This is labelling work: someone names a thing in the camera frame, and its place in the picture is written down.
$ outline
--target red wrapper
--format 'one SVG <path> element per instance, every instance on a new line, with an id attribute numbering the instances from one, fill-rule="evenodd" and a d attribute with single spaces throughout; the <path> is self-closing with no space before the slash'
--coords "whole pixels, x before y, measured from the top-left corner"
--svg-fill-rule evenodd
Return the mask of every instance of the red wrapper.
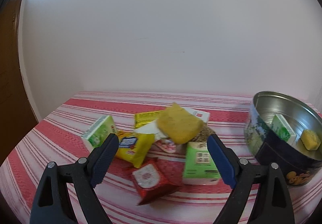
<path id="1" fill-rule="evenodd" d="M 157 198 L 177 191 L 180 187 L 165 177 L 159 170 L 156 160 L 156 158 L 147 160 L 140 169 L 134 167 L 128 169 L 135 188 L 142 198 L 138 205 L 155 201 Z"/>

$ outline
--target dark blue label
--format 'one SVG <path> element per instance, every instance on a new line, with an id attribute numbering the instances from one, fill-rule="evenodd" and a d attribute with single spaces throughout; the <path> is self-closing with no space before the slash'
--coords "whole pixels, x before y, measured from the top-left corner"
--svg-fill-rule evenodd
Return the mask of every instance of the dark blue label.
<path id="1" fill-rule="evenodd" d="M 136 141 L 137 141 L 136 137 L 124 137 L 120 141 L 119 148 L 133 149 Z"/>

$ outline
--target silver screw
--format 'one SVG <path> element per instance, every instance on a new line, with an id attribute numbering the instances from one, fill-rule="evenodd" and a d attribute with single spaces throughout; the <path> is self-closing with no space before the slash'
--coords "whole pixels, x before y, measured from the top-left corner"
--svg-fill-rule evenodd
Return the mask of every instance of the silver screw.
<path id="1" fill-rule="evenodd" d="M 81 157 L 81 158 L 79 158 L 78 159 L 78 163 L 79 164 L 83 164 L 83 163 L 85 163 L 87 161 L 87 159 L 85 158 L 85 157 Z"/>
<path id="2" fill-rule="evenodd" d="M 243 165 L 246 165 L 248 163 L 248 160 L 246 160 L 245 158 L 241 158 L 239 159 L 239 162 Z"/>
<path id="3" fill-rule="evenodd" d="M 275 162 L 273 162 L 271 164 L 271 166 L 272 166 L 273 169 L 278 169 L 279 168 L 279 165 L 277 163 L 275 163 Z"/>
<path id="4" fill-rule="evenodd" d="M 55 166 L 55 163 L 53 161 L 51 161 L 47 164 L 47 167 L 50 169 L 53 168 L 54 166 Z"/>

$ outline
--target striped tablecloth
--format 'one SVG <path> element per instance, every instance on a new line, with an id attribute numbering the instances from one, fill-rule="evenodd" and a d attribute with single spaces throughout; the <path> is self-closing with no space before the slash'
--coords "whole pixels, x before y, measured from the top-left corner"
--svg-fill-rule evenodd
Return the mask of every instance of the striped tablecloth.
<path id="1" fill-rule="evenodd" d="M 112 115 L 118 129 L 132 131 L 133 114 L 164 109 L 175 101 L 210 112 L 208 125 L 222 142 L 239 157 L 256 162 L 244 141 L 243 127 L 251 97 L 215 94 L 152 92 L 80 92 L 42 120 L 10 153 L 0 168 L 0 189 L 13 212 L 22 223 L 29 223 L 33 198 L 49 161 L 70 164 L 87 157 L 80 136 L 101 115 Z M 154 145 L 149 157 L 159 157 L 160 169 L 173 182 L 181 183 L 184 154 L 169 154 Z M 213 186 L 184 185 L 178 192 L 143 206 L 133 183 L 122 168 L 129 163 L 114 159 L 102 184 L 95 192 L 113 223 L 213 223 L 225 204 L 231 189 L 221 180 Z M 68 189 L 79 223 L 86 223 L 74 187 Z M 322 197 L 322 171 L 308 184 L 289 188 L 296 223 L 313 212 Z M 253 185 L 239 223 L 246 223 L 257 193 Z"/>

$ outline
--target brown door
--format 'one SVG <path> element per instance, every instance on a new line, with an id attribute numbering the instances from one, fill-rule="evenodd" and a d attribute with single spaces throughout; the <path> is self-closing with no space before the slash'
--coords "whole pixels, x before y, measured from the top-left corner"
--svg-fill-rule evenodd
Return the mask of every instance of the brown door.
<path id="1" fill-rule="evenodd" d="M 17 28 L 21 0 L 0 11 L 0 165 L 37 124 L 20 74 Z"/>

